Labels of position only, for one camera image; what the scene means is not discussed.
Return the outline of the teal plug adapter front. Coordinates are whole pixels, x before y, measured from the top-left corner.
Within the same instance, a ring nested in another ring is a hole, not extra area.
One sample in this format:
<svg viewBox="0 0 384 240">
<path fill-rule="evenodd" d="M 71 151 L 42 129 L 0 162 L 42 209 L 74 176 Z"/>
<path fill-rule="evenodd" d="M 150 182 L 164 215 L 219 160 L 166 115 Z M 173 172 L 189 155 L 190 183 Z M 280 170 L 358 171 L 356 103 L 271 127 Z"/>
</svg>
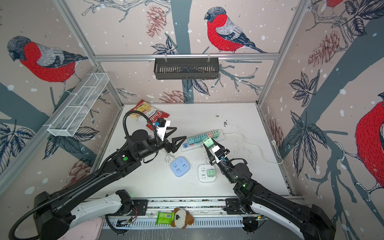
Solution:
<svg viewBox="0 0 384 240">
<path fill-rule="evenodd" d="M 188 144 L 189 145 L 192 145 L 192 144 L 194 144 L 195 143 L 195 138 L 194 137 L 192 137 L 192 138 L 188 138 Z"/>
</svg>

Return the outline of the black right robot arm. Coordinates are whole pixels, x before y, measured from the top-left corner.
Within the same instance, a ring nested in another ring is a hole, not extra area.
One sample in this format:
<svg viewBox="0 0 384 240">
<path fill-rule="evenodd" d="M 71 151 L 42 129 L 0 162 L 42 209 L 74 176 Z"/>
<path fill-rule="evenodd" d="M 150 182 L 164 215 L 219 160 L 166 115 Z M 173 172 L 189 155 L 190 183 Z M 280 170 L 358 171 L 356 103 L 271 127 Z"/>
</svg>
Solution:
<svg viewBox="0 0 384 240">
<path fill-rule="evenodd" d="M 317 205 L 307 207 L 292 202 L 265 188 L 252 179 L 247 161 L 233 165 L 230 153 L 212 138 L 204 140 L 204 148 L 211 165 L 217 165 L 227 180 L 234 184 L 244 213 L 254 212 L 279 223 L 302 240 L 333 240 L 336 227 Z"/>
</svg>

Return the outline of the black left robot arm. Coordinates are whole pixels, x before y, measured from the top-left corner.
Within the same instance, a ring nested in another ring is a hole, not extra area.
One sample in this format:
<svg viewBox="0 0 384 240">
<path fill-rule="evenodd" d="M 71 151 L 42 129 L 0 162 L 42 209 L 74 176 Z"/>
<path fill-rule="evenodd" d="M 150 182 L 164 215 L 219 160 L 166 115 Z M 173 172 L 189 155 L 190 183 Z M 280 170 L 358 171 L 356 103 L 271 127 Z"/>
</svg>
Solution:
<svg viewBox="0 0 384 240">
<path fill-rule="evenodd" d="M 154 137 L 150 138 L 146 130 L 140 129 L 129 134 L 127 118 L 132 114 L 142 116 L 152 127 Z M 93 173 L 77 183 L 60 191 L 49 194 L 42 192 L 35 198 L 35 207 L 20 217 L 9 231 L 9 239 L 16 240 L 16 230 L 29 216 L 33 216 L 37 236 L 34 240 L 57 240 L 80 221 L 80 212 L 76 208 L 88 197 L 95 194 L 109 184 L 118 181 L 145 162 L 145 158 L 157 156 L 161 150 L 167 153 L 175 153 L 186 140 L 186 136 L 172 138 L 177 128 L 168 127 L 168 121 L 158 118 L 153 122 L 140 111 L 131 110 L 123 117 L 123 129 L 125 143 L 110 154 L 102 165 Z"/>
</svg>

